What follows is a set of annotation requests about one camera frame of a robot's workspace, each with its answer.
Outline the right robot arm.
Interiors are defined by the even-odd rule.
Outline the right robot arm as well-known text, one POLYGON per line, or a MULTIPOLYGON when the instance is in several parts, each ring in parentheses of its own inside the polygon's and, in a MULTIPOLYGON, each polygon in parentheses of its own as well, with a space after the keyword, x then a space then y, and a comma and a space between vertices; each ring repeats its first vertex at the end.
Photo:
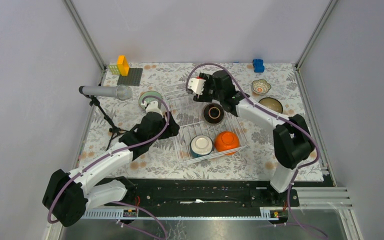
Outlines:
POLYGON ((266 198, 273 206, 281 205, 287 199, 285 191, 292 184, 300 163, 315 150, 304 117, 299 114, 288 117, 261 105, 250 98, 226 70, 200 73, 198 77, 189 75, 185 89, 194 95, 194 101, 217 101, 225 112, 271 133, 278 166, 270 180, 272 189, 267 191, 266 198))

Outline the small white floral bowl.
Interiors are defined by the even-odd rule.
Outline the small white floral bowl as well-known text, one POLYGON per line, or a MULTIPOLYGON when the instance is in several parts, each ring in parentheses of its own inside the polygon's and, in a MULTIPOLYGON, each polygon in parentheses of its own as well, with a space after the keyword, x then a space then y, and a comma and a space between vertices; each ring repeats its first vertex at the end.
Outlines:
POLYGON ((251 89, 254 94, 265 95, 271 90, 272 86, 265 79, 254 80, 251 89))

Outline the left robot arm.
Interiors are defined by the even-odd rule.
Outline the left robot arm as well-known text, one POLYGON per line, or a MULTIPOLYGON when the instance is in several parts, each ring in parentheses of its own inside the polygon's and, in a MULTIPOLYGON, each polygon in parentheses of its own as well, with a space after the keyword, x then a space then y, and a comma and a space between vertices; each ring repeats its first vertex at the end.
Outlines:
POLYGON ((135 192, 121 181, 98 183, 117 168, 146 153, 157 140, 177 136, 179 129, 170 111, 166 114, 151 111, 95 160, 68 172, 56 170, 42 199, 48 209, 48 223, 61 222, 64 227, 69 227, 88 209, 115 201, 124 206, 132 204, 135 192))

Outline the mint green bowl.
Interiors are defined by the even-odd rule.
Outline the mint green bowl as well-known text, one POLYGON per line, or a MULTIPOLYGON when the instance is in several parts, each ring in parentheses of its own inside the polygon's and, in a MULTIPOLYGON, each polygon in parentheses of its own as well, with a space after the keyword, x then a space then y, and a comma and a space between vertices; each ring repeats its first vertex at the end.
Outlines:
POLYGON ((150 104, 151 102, 156 101, 158 104, 158 107, 160 108, 161 107, 160 100, 162 100, 162 99, 163 99, 163 97, 158 91, 149 90, 149 91, 143 92, 140 95, 140 97, 138 99, 138 105, 143 110, 145 110, 147 104, 150 104))

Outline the blue glazed bowl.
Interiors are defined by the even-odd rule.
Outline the blue glazed bowl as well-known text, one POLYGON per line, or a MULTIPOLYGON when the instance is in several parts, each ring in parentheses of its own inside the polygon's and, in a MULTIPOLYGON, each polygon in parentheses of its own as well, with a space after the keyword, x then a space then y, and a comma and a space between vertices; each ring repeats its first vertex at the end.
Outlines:
POLYGON ((258 101, 259 104, 277 112, 277 113, 280 113, 282 114, 283 113, 283 105, 281 104, 281 102, 275 98, 272 98, 272 97, 264 97, 264 98, 261 98, 259 101, 258 101))

